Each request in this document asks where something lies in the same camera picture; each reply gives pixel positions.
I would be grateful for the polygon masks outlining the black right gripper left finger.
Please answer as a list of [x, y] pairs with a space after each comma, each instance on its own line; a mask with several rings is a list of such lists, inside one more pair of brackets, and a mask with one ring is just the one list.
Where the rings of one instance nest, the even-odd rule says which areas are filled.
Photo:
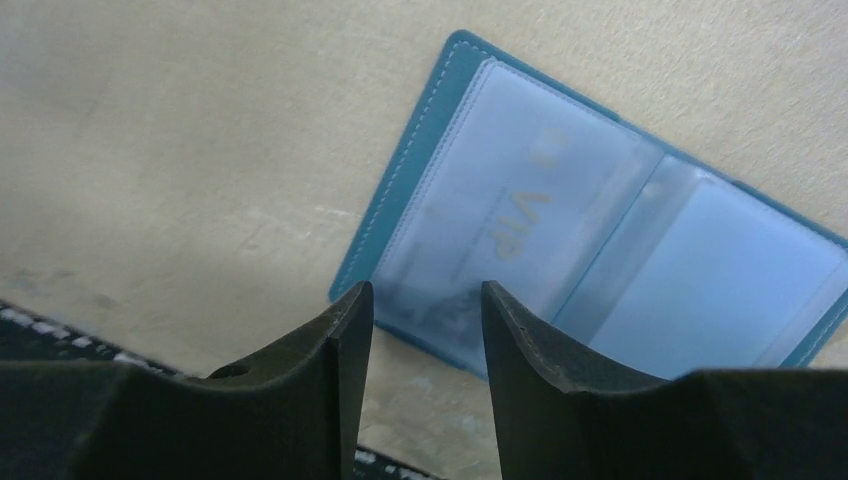
[[5, 479], [347, 479], [373, 328], [359, 282], [204, 378], [1, 359]]

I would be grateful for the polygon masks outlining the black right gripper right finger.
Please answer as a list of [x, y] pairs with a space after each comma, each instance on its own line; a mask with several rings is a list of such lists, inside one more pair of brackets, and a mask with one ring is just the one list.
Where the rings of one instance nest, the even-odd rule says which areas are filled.
[[620, 364], [481, 288], [506, 479], [843, 479], [847, 374], [707, 369], [672, 380]]

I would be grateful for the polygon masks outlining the blue leather card holder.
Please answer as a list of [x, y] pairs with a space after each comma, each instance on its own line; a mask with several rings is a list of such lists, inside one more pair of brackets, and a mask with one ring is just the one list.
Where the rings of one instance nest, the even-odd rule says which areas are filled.
[[376, 270], [480, 67], [502, 62], [640, 135], [658, 161], [544, 322], [638, 371], [809, 364], [847, 319], [847, 241], [466, 30], [447, 39], [329, 292], [367, 280], [375, 322], [478, 376], [480, 291], [457, 318], [384, 319]]

